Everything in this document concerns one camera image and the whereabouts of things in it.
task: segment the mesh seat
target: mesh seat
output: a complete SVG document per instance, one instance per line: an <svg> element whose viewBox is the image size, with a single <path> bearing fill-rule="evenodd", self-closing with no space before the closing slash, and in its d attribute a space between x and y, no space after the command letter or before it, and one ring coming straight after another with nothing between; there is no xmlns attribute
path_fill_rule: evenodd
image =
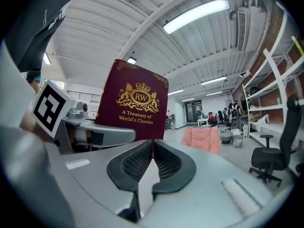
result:
<svg viewBox="0 0 304 228"><path fill-rule="evenodd" d="M282 152L279 149L274 149L276 152L274 155L273 149L271 150L272 152L269 152L269 148L255 148L251 157L252 166L261 169L269 169L270 159L274 158L274 170L283 170L286 165L283 162Z"/></svg>

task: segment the pink chair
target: pink chair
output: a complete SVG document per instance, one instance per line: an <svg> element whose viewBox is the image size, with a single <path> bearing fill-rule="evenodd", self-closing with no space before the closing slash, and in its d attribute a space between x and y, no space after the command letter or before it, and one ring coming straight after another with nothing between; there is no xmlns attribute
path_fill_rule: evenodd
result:
<svg viewBox="0 0 304 228"><path fill-rule="evenodd" d="M219 128L192 128L188 127L185 130L181 144L209 151L214 154L220 153Z"/></svg>

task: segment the book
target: book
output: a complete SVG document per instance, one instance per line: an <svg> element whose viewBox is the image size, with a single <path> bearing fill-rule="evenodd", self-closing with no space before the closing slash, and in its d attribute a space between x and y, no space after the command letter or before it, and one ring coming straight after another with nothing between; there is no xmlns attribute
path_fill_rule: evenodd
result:
<svg viewBox="0 0 304 228"><path fill-rule="evenodd" d="M163 139L168 80L116 59L101 97L95 123L134 129L135 141Z"/></svg>

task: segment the white ceiling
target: white ceiling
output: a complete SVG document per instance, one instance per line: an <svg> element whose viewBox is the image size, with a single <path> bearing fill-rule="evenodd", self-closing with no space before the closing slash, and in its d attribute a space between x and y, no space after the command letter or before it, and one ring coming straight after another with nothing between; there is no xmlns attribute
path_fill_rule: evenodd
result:
<svg viewBox="0 0 304 228"><path fill-rule="evenodd" d="M243 0L229 0L229 11L201 18L171 35L162 29L166 20L208 1L72 0L47 48L52 66L43 65L43 75L102 88L112 62L132 56L137 65L168 78L169 92L183 88L180 99L229 93L254 55L236 51L237 21L228 18ZM226 82L200 85L225 75Z"/></svg>

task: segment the ceiling light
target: ceiling light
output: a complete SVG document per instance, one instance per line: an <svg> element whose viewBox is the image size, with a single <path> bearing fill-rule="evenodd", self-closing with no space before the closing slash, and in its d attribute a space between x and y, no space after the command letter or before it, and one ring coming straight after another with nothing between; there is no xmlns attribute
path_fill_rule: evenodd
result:
<svg viewBox="0 0 304 228"><path fill-rule="evenodd" d="M51 61L49 60L46 52L44 53L43 60L47 65L51 65Z"/></svg>
<svg viewBox="0 0 304 228"><path fill-rule="evenodd" d="M177 91L171 92L171 93L169 93L168 95L176 94L176 93L179 93L179 92L182 92L182 91L184 91L184 90L183 90L183 89L180 89L180 90L177 90Z"/></svg>
<svg viewBox="0 0 304 228"><path fill-rule="evenodd" d="M194 100L195 98L191 98L191 99L187 99L187 100L182 100L182 101L190 101L190 100Z"/></svg>
<svg viewBox="0 0 304 228"><path fill-rule="evenodd" d="M132 63L132 64L135 64L136 63L136 59L133 58L133 57L130 57L127 61L128 63Z"/></svg>
<svg viewBox="0 0 304 228"><path fill-rule="evenodd" d="M227 76L222 77L222 78L216 78L216 79L212 79L212 80L210 80L210 81L207 81L207 82L201 83L201 85L203 86L203 85L210 84L210 83L213 83L213 82L221 81L221 80L224 80L224 79L226 79L226 78L227 78Z"/></svg>
<svg viewBox="0 0 304 228"><path fill-rule="evenodd" d="M216 95L216 94L220 94L220 93L222 93L222 91L218 91L218 92L215 92L215 93L211 93L211 94L208 94L208 95L206 95L206 96L209 96L209 95Z"/></svg>
<svg viewBox="0 0 304 228"><path fill-rule="evenodd" d="M199 5L171 20L163 26L163 29L171 34L179 28L212 13L228 10L230 8L228 0L214 0Z"/></svg>

